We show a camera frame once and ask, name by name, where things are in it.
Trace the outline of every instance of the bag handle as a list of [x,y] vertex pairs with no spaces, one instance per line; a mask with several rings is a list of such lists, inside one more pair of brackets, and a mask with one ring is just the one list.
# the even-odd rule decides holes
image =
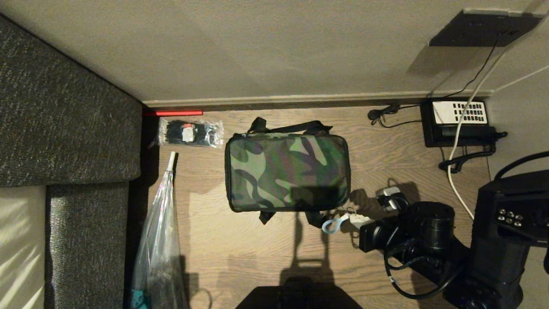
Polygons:
[[283,126],[281,128],[270,130],[270,129],[267,129],[267,121],[261,117],[257,117],[255,118],[254,122],[252,122],[251,127],[248,130],[248,133],[252,133],[252,132],[254,133],[293,133],[293,132],[305,131],[304,134],[316,135],[321,131],[325,131],[326,133],[328,133],[330,132],[331,129],[332,129],[332,126],[323,125],[320,121],[313,120],[310,122]]
[[[259,220],[265,225],[275,213],[262,211],[259,213]],[[307,216],[308,223],[319,229],[322,229],[322,225],[328,220],[320,211],[306,211],[305,215]]]

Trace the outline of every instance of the sofa cushion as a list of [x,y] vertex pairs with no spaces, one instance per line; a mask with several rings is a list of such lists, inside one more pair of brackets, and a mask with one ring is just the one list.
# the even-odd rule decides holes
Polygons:
[[141,104],[0,15],[0,187],[139,176]]
[[121,308],[128,183],[53,185],[46,200],[45,308]]

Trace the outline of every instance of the red stick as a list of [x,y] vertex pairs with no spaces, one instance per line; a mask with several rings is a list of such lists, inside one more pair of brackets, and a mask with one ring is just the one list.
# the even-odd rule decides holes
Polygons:
[[169,117],[169,116],[202,116],[202,111],[152,111],[143,113],[143,116],[157,116],[157,117]]

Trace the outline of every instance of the white wire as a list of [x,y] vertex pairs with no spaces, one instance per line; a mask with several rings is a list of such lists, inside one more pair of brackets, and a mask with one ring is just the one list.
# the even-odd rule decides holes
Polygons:
[[[490,67],[490,69],[488,70],[488,72],[486,72],[486,74],[482,77],[482,79],[480,80],[480,82],[479,82],[479,83],[477,84],[477,86],[475,87],[475,90],[473,91],[473,93],[472,93],[471,96],[469,97],[469,100],[467,100],[467,104],[465,104],[465,107],[463,108],[463,113],[461,113],[460,121],[457,123],[456,138],[455,138],[454,141],[453,141],[452,152],[450,152],[450,157],[448,158],[448,160],[452,160],[452,159],[453,159],[453,154],[456,152],[456,149],[457,149],[457,141],[458,141],[459,138],[460,138],[461,125],[462,125],[462,123],[463,123],[463,118],[465,117],[466,110],[467,110],[467,108],[469,108],[469,104],[471,104],[471,102],[473,101],[473,98],[475,97],[475,95],[477,95],[477,92],[479,91],[479,89],[480,89],[480,87],[482,86],[482,84],[484,83],[484,81],[488,78],[488,76],[490,76],[490,74],[492,73],[492,71],[494,71],[494,69],[496,68],[497,64],[500,62],[500,60],[503,58],[504,55],[505,55],[505,51],[503,51],[503,52],[497,57],[497,59],[494,61],[494,63],[492,64],[492,66]],[[451,168],[452,168],[451,165],[448,165],[447,172],[448,172],[448,181],[450,182],[450,186],[452,187],[452,190],[453,190],[453,192],[456,194],[457,199],[460,201],[461,205],[463,205],[463,208],[465,208],[465,210],[467,211],[467,213],[469,214],[469,216],[471,217],[471,219],[474,219],[475,217],[473,216],[473,213],[471,212],[471,210],[469,209],[469,207],[467,207],[467,204],[465,204],[465,202],[464,202],[463,199],[461,198],[460,193],[457,192],[456,186],[453,184]]]
[[518,82],[520,82],[520,81],[522,81],[522,80],[525,80],[525,79],[527,79],[527,78],[529,78],[529,77],[531,77],[531,76],[533,76],[533,75],[536,75],[537,73],[543,72],[543,71],[545,71],[545,70],[547,70],[547,69],[549,69],[549,65],[546,65],[545,67],[543,67],[543,68],[541,68],[541,69],[535,70],[534,72],[532,72],[532,73],[530,73],[530,74],[526,74],[526,75],[522,76],[522,77],[519,78],[519,79],[515,79],[515,80],[513,80],[512,82],[509,82],[509,83],[507,83],[507,84],[505,84],[505,85],[503,85],[503,86],[501,86],[501,87],[498,87],[498,88],[494,89],[494,93],[495,93],[495,92],[498,92],[498,91],[500,91],[500,90],[502,90],[502,89],[505,89],[505,88],[507,88],[507,87],[509,87],[509,86],[511,86],[511,85],[514,85],[514,84],[516,84],[516,83],[518,83]]
[[[448,160],[452,160],[453,159],[453,154],[456,152],[456,149],[457,149],[457,142],[460,138],[460,131],[461,131],[461,124],[463,123],[463,119],[465,117],[465,113],[466,113],[466,110],[467,108],[469,107],[469,104],[471,104],[471,102],[473,101],[473,99],[475,98],[475,95],[477,95],[477,92],[479,91],[480,87],[482,86],[482,84],[484,83],[484,81],[488,78],[488,76],[490,76],[490,74],[492,74],[492,72],[494,71],[494,69],[496,68],[497,64],[500,62],[500,60],[503,58],[503,56],[505,56],[505,54],[514,46],[517,45],[518,42],[520,41],[523,41],[524,39],[526,39],[528,36],[530,36],[534,30],[537,30],[539,29],[546,21],[547,21],[547,18],[549,17],[549,11],[545,14],[545,16],[543,17],[543,19],[540,21],[540,23],[537,25],[536,28],[532,29],[531,31],[529,31],[527,34],[523,35],[522,37],[520,37],[518,40],[514,41],[513,43],[511,43],[510,45],[508,45],[502,52],[501,54],[497,57],[497,59],[494,61],[494,63],[492,63],[492,66],[490,67],[490,69],[488,70],[488,72],[486,72],[486,74],[482,77],[482,79],[480,80],[480,82],[477,84],[477,86],[475,87],[473,93],[471,94],[471,96],[469,97],[469,100],[467,100],[467,104],[465,104],[465,107],[463,108],[463,113],[461,114],[460,116],[460,120],[459,122],[457,123],[457,130],[456,130],[456,138],[454,139],[453,141],[453,148],[452,148],[452,152],[450,152],[450,157],[448,158]],[[452,190],[453,192],[456,194],[457,196],[457,199],[460,201],[461,205],[463,205],[463,208],[465,208],[465,210],[467,211],[467,213],[469,214],[469,216],[471,217],[471,219],[474,220],[474,215],[473,213],[471,212],[471,210],[469,209],[469,207],[467,207],[467,205],[465,204],[465,202],[463,201],[463,199],[461,198],[461,195],[459,192],[457,192],[457,189],[456,189],[456,186],[453,184],[453,181],[452,181],[452,172],[451,172],[451,166],[448,165],[448,169],[447,169],[447,173],[448,173],[448,182],[450,182],[450,186],[452,187]]]

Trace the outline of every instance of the plastic bag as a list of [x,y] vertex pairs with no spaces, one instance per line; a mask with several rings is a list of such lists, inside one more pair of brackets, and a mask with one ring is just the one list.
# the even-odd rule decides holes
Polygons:
[[175,152],[145,219],[133,269],[132,309],[187,309],[173,208]]
[[221,148],[223,145],[223,122],[211,123],[204,120],[187,122],[160,118],[158,142],[160,145],[182,144]]

